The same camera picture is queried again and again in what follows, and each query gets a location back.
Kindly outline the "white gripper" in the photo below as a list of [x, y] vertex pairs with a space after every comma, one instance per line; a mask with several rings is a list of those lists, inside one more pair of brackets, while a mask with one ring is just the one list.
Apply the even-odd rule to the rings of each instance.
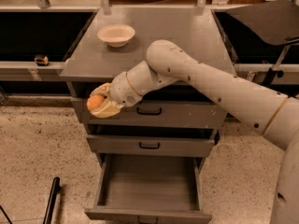
[[99, 119], [115, 116], [121, 112], [123, 105], [131, 107], [142, 99], [130, 85], [126, 72], [122, 72], [115, 77], [111, 84], [105, 83], [94, 89], [90, 96], [95, 95], [102, 95], [105, 97], [105, 101], [98, 108], [90, 111], [92, 115]]

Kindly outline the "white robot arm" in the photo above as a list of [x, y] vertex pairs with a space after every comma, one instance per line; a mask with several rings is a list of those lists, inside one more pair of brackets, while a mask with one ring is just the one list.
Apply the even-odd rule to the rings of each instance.
[[87, 107], [94, 116], [108, 118], [179, 80], [285, 151], [270, 224], [299, 224], [298, 99], [200, 63], [176, 44], [157, 40], [144, 62], [93, 90]]

